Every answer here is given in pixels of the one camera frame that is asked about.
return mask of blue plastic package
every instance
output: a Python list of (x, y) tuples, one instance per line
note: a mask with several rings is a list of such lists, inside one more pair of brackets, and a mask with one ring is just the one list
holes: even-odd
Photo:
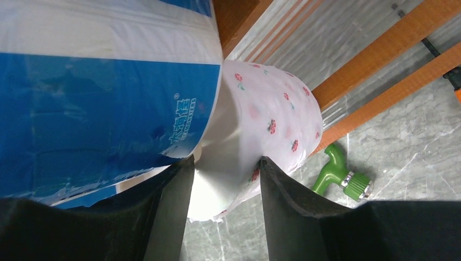
[(191, 154), (222, 52), (209, 0), (5, 0), (0, 196), (53, 204)]

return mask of green toy hammer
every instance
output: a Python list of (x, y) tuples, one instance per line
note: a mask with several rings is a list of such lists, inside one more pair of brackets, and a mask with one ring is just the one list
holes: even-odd
[(330, 157), (330, 161), (320, 171), (312, 191), (323, 196), (327, 187), (335, 183), (343, 188), (344, 194), (355, 201), (370, 196), (373, 182), (362, 173), (349, 171), (346, 160), (336, 145), (330, 144), (325, 149), (325, 154)]

